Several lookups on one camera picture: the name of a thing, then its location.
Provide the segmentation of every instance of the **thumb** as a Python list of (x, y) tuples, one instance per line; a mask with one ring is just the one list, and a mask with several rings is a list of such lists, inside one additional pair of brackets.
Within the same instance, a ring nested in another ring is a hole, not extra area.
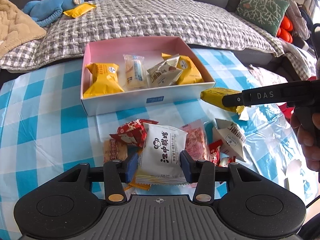
[(320, 130), (320, 113), (314, 113), (312, 115), (312, 121), (315, 127), (317, 127)]

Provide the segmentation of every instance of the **plush toy head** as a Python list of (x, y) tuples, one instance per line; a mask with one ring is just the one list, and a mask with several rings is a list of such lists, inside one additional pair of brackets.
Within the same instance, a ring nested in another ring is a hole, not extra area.
[(61, 7), (63, 11), (68, 11), (83, 3), (84, 0), (64, 0)]

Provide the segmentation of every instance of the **blue sticker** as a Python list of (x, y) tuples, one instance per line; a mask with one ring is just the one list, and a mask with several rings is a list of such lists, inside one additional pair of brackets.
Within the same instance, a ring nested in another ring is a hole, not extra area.
[(157, 98), (147, 98), (147, 104), (161, 102), (163, 101), (164, 97), (157, 97)]

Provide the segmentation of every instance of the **monkey logo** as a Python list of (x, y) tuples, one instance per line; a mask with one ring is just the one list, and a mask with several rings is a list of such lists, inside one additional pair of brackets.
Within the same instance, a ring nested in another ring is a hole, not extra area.
[(155, 138), (155, 140), (153, 141), (153, 145), (155, 149), (159, 149), (159, 147), (161, 146), (161, 142), (158, 138)]

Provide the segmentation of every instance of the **tablecloth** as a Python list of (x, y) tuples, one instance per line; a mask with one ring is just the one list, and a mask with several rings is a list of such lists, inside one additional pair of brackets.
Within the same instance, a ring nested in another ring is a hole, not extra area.
[[(218, 87), (235, 90), (259, 86), (233, 53), (193, 49)], [(13, 217), (16, 201), (78, 163), (103, 165), (102, 143), (116, 128), (137, 118), (181, 127), (201, 119), (212, 142), (214, 119), (237, 122), (245, 131), (244, 155), (252, 170), (283, 185), (288, 163), (303, 162), (305, 203), (317, 194), (314, 173), (305, 166), (301, 147), (276, 105), (253, 106), (249, 121), (200, 100), (176, 102), (87, 117), (80, 101), (82, 60), (56, 64), (24, 74), (3, 85), (0, 91), (0, 238), (18, 239)], [(190, 194), (188, 186), (152, 186), (148, 194)], [(92, 190), (104, 198), (103, 183)], [(227, 192), (217, 184), (215, 197)]]

